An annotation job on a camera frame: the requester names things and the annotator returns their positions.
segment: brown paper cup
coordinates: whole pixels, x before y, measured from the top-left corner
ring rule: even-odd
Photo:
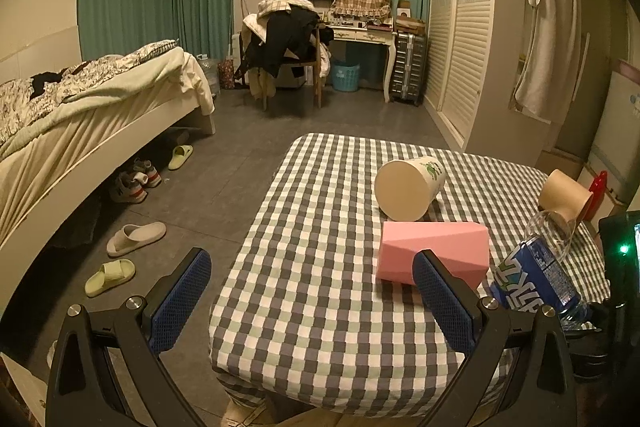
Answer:
[[[447,175],[432,156],[385,163],[376,174],[378,206],[394,221],[417,221],[444,185]]]
[[[556,169],[542,186],[538,204],[543,210],[557,212],[567,222],[575,221],[577,226],[584,218],[592,197],[590,190]]]

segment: blue plastic basket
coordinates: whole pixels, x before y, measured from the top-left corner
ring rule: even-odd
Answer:
[[[331,81],[336,91],[357,91],[360,80],[360,65],[346,66],[334,62],[331,66]]]

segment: tablecloth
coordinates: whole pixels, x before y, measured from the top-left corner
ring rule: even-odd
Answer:
[[[210,318],[213,370],[254,407],[264,390],[367,416],[425,415],[463,355],[449,349],[416,289],[375,279],[382,222],[373,185],[397,158],[436,156],[447,182],[430,221],[489,229],[490,270],[521,240],[546,175],[458,152],[331,134],[295,140],[223,285]],[[608,295],[604,263],[584,225],[564,266],[588,301]],[[507,375],[505,351],[488,389]]]

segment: gray tile floor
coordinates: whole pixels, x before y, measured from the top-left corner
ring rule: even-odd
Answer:
[[[223,91],[214,114],[216,134],[195,139],[194,153],[178,171],[164,168],[164,181],[149,189],[141,204],[117,205],[103,198],[100,219],[89,247],[46,250],[27,273],[0,325],[2,349],[47,380],[46,354],[58,336],[66,309],[82,303],[101,310],[144,295],[156,280],[173,270],[191,247],[202,247],[213,259],[213,275],[174,349],[161,359],[176,384],[207,425],[219,425],[227,399],[209,366],[209,309],[220,292],[242,240],[290,144],[309,132],[364,136],[447,148],[423,107],[385,104],[382,93],[324,91],[324,107],[314,108],[312,92],[279,90],[263,112],[247,90]],[[159,167],[170,148],[161,139],[141,152]],[[164,239],[127,255],[135,277],[94,299],[84,295],[84,281],[109,261],[108,239],[126,223],[167,224]],[[135,393],[119,352],[112,352],[116,371],[137,418],[151,419]]]

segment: wardrobe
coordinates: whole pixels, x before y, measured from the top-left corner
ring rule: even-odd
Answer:
[[[558,129],[513,108],[526,0],[431,0],[425,106],[463,152],[535,165]]]

